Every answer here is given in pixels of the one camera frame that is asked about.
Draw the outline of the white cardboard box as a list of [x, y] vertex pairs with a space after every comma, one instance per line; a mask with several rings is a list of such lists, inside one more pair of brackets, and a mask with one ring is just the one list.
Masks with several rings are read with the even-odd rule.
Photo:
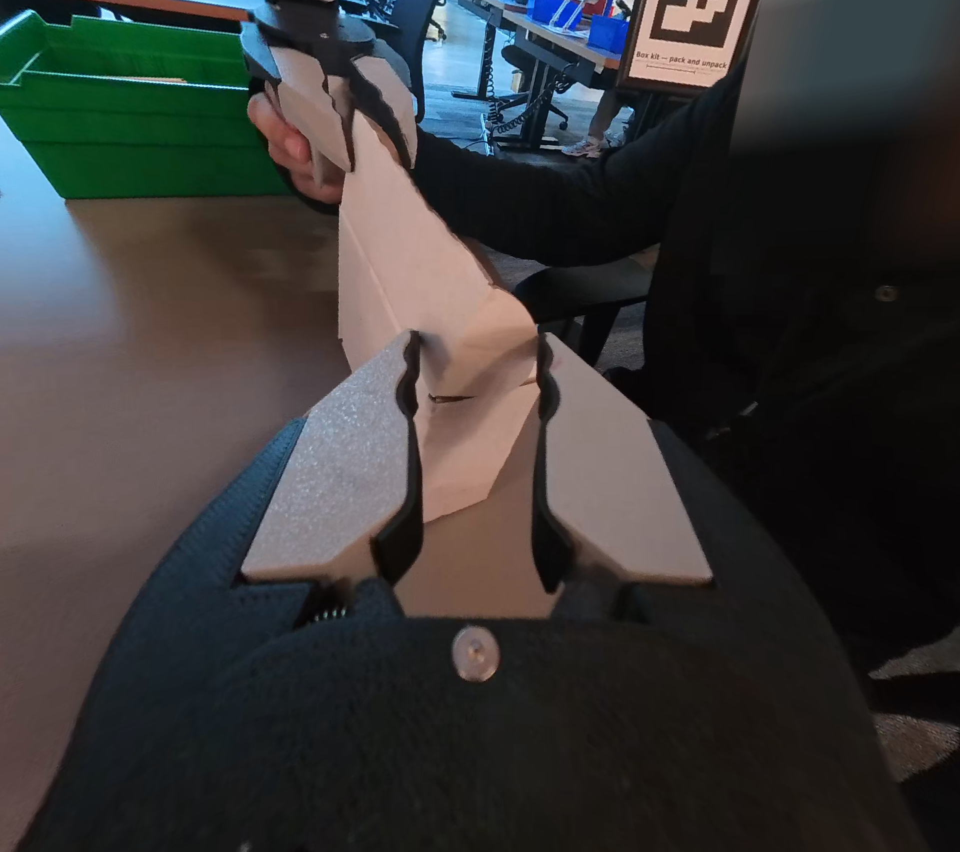
[[356, 368], [419, 333], [423, 545], [396, 586], [412, 616], [545, 618], [531, 547], [537, 333], [355, 114], [339, 224], [339, 333]]

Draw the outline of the grey seat office chair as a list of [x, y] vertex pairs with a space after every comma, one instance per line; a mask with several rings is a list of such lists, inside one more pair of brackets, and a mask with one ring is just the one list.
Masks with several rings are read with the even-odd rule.
[[550, 332], [601, 371], [643, 362], [643, 318], [659, 247], [598, 267], [546, 268], [513, 294]]

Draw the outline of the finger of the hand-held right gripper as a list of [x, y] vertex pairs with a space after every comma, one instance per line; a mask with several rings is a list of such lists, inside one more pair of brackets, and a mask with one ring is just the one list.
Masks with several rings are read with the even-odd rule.
[[354, 109], [375, 126], [402, 167], [414, 169], [418, 126], [402, 78], [385, 58], [370, 54], [354, 57], [347, 70]]
[[270, 46], [269, 52], [277, 82], [267, 96], [286, 122], [307, 138], [315, 161], [324, 156], [346, 178], [354, 169], [354, 110], [346, 80], [329, 77], [318, 60], [293, 48]]

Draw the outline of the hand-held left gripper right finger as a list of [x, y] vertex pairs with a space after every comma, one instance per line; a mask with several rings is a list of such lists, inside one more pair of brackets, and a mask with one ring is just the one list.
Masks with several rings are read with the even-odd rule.
[[711, 583], [646, 414], [553, 334], [538, 346], [532, 554], [544, 590], [592, 567], [617, 582]]

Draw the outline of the person's right hand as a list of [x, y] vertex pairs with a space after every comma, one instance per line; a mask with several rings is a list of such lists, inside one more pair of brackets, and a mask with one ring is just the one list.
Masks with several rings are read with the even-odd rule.
[[264, 91], [248, 97], [246, 113], [291, 190], [311, 208], [335, 214], [342, 200], [344, 171], [322, 155], [316, 162], [307, 138], [286, 122]]

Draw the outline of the person's right forearm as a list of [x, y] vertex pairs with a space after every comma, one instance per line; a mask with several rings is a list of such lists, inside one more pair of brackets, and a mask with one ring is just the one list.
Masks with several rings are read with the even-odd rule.
[[705, 245], [746, 69], [627, 145], [562, 168], [482, 155], [418, 128], [414, 185], [458, 236], [548, 267]]

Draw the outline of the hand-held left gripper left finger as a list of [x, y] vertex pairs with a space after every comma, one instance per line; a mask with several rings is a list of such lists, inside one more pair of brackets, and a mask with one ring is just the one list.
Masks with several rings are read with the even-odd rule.
[[307, 414], [242, 564], [247, 580], [395, 586], [410, 570], [425, 537], [420, 346], [402, 332]]

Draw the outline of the green plastic bin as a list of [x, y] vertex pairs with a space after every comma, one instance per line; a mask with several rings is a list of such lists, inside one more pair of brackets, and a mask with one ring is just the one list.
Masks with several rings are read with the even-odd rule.
[[63, 198], [286, 195], [247, 116], [239, 36], [26, 10], [1, 30], [1, 112]]

